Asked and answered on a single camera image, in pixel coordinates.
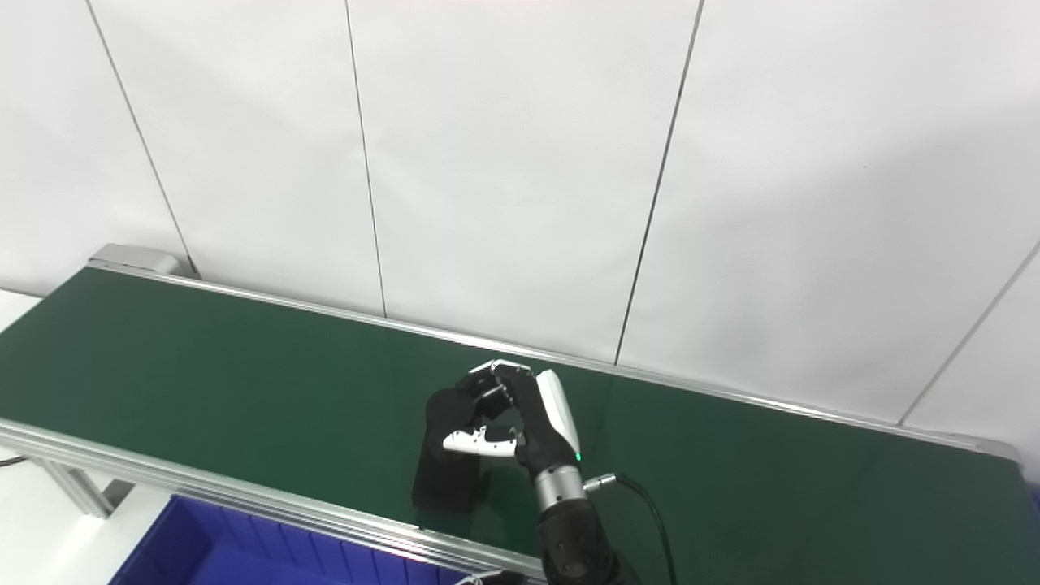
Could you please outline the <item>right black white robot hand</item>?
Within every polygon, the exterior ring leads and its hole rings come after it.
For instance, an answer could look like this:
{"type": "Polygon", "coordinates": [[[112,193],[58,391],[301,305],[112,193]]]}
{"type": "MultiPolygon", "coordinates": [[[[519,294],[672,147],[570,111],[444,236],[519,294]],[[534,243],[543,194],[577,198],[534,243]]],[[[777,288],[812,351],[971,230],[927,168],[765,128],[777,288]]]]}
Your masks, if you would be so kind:
{"type": "Polygon", "coordinates": [[[576,423],[556,371],[535,373],[505,359],[469,370],[454,385],[463,400],[457,422],[439,422],[435,454],[512,458],[532,478],[582,463],[576,423]]]}

